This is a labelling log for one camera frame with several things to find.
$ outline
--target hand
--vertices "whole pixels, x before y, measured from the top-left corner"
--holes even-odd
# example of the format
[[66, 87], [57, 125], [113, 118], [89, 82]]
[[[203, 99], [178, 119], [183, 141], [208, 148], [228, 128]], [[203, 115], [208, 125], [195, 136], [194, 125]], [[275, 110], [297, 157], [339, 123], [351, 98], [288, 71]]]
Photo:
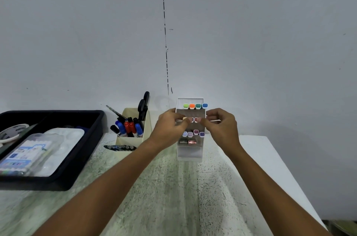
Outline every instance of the hand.
[[187, 126], [192, 122], [188, 117], [176, 126], [176, 120], [182, 120], [184, 115], [175, 113], [175, 108], [169, 109], [158, 117], [158, 121], [149, 139], [160, 150], [163, 150], [178, 141]]
[[197, 121], [211, 132], [213, 140], [225, 154], [242, 148], [239, 143], [237, 122], [233, 114], [221, 108], [216, 108], [208, 110], [206, 118], [199, 117]]

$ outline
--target gray wall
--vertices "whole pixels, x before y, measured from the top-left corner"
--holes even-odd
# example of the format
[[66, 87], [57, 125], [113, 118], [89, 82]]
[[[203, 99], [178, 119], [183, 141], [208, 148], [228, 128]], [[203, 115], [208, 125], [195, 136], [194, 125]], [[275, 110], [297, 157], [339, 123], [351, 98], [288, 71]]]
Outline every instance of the gray wall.
[[270, 139], [321, 218], [357, 220], [356, 13], [356, 0], [165, 0], [164, 20], [163, 0], [0, 0], [0, 111], [201, 96]]

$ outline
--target person's right hand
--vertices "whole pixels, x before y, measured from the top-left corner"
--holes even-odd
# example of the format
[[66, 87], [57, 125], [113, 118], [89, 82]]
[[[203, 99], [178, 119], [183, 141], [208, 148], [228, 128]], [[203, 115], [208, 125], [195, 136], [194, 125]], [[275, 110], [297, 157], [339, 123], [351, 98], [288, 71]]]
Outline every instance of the person's right hand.
[[221, 108], [216, 108], [208, 110], [206, 118], [199, 117], [197, 121], [211, 132], [213, 140], [225, 154], [242, 148], [239, 143], [237, 122], [233, 114]]

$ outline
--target forearm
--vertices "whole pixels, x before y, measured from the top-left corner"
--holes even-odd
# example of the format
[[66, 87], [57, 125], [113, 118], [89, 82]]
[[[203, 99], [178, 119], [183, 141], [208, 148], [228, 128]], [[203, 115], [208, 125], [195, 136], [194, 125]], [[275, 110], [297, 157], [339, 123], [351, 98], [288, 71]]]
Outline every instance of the forearm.
[[274, 236], [331, 236], [240, 145], [234, 152], [226, 154], [237, 168]]
[[143, 142], [67, 202], [34, 235], [99, 235], [158, 152], [150, 139]]

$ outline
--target roll of tape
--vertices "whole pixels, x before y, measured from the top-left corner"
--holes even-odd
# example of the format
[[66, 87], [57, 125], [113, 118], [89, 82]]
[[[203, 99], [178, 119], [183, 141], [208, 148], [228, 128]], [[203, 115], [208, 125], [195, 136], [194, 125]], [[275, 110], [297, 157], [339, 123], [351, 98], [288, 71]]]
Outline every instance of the roll of tape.
[[20, 133], [29, 127], [28, 124], [17, 124], [0, 132], [0, 144], [5, 144], [17, 139]]

